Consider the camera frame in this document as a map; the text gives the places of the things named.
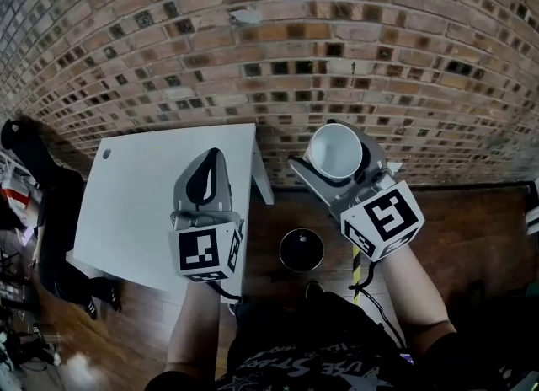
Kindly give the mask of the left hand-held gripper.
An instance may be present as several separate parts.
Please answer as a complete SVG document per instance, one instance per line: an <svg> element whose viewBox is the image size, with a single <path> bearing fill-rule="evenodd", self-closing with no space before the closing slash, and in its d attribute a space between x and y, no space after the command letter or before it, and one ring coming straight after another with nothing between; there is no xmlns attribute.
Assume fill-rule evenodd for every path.
<svg viewBox="0 0 539 391"><path fill-rule="evenodd" d="M192 282L232 278L243 242L244 219L234 210L225 155L210 148L173 187L168 233L177 274Z"/></svg>

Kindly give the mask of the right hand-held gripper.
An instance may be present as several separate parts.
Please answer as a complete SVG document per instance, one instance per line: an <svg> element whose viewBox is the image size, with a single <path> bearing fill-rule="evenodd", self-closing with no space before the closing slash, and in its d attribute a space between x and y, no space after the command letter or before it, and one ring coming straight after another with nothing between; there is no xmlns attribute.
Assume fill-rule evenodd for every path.
<svg viewBox="0 0 539 391"><path fill-rule="evenodd" d="M341 234L370 260L381 260L417 235L424 216L412 191L394 178L382 147L358 127L362 159L354 179L339 186L302 158L290 156L290 168L339 222Z"/></svg>

